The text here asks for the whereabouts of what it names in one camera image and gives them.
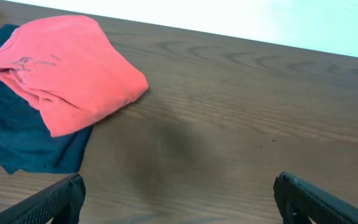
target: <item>pink cloth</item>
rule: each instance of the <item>pink cloth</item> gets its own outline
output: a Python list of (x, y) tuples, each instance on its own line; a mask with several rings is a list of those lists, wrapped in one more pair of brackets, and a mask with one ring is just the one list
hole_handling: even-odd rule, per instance
[(52, 137), (103, 119), (149, 87), (86, 16), (17, 28), (0, 48), (0, 80), (40, 111)]

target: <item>wood grain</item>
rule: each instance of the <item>wood grain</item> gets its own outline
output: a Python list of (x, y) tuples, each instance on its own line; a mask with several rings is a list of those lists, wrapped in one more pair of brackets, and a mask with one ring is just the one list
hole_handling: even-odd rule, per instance
[[(64, 14), (0, 1), (0, 27)], [(281, 223), (281, 171), (358, 207), (358, 58), (90, 17), (150, 90), (96, 125), (80, 223)], [(63, 177), (0, 168), (0, 211)]]

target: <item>wooden table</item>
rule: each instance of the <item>wooden table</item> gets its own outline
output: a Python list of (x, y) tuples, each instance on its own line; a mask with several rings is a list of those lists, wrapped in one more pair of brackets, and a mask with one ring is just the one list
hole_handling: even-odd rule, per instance
[[(0, 1), (0, 27), (64, 14)], [(150, 90), (96, 124), (80, 223), (281, 223), (281, 171), (358, 207), (358, 58), (90, 17)], [(0, 167), (0, 211), (64, 176)]]

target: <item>brown table surface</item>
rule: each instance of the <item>brown table surface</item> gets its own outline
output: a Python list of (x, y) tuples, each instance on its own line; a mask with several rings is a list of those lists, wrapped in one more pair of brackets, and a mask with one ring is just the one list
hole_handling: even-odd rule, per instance
[[(0, 27), (64, 14), (0, 1)], [(90, 17), (150, 90), (94, 127), (80, 223), (281, 223), (281, 171), (358, 207), (358, 58)], [(0, 211), (64, 176), (0, 167)]]

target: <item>dark green cloth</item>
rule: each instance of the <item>dark green cloth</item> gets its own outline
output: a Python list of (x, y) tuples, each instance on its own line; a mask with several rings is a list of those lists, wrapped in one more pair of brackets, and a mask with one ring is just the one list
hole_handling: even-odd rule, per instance
[[(17, 27), (6, 24), (0, 29), (0, 46)], [(9, 174), (18, 169), (77, 172), (91, 130), (89, 126), (66, 136), (50, 137), (39, 111), (0, 81), (0, 165)]]

